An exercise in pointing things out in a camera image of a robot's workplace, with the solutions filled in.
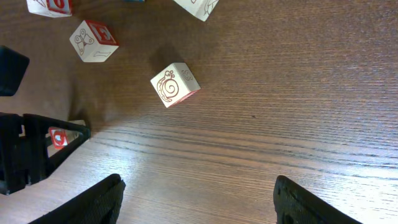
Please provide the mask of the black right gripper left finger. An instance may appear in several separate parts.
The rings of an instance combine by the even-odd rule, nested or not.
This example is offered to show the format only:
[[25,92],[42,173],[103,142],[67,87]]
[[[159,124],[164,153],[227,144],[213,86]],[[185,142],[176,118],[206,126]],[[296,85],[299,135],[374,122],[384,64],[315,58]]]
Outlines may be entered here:
[[111,174],[30,224],[115,224],[125,187],[120,175]]

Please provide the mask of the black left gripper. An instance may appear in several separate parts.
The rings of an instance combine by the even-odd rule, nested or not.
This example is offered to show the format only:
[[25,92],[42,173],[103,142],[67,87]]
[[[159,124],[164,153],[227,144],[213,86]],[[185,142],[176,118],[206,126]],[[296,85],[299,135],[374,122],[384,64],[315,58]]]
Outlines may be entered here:
[[1,193],[10,195],[46,179],[90,137],[82,124],[1,113]]

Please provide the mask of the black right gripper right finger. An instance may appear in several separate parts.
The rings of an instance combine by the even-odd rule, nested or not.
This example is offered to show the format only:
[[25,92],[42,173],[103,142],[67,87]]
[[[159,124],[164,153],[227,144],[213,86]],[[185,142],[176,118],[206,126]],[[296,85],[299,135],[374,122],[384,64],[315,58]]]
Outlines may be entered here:
[[277,224],[360,224],[284,175],[273,191]]

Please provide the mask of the red Q wooden block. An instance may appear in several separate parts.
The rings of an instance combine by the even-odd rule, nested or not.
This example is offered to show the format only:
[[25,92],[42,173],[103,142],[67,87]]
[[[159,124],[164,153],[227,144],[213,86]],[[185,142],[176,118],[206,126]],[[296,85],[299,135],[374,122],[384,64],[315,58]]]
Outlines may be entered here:
[[45,136],[47,138],[48,156],[51,157],[58,151],[61,151],[65,146],[77,139],[79,134],[78,131],[49,127],[48,133]]

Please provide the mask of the snail picture wooden block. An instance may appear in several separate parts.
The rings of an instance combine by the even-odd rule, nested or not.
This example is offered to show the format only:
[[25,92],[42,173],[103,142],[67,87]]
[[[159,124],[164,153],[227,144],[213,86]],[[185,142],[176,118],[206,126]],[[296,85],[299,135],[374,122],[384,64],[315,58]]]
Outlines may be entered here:
[[150,80],[166,108],[182,102],[201,89],[188,65],[171,63]]

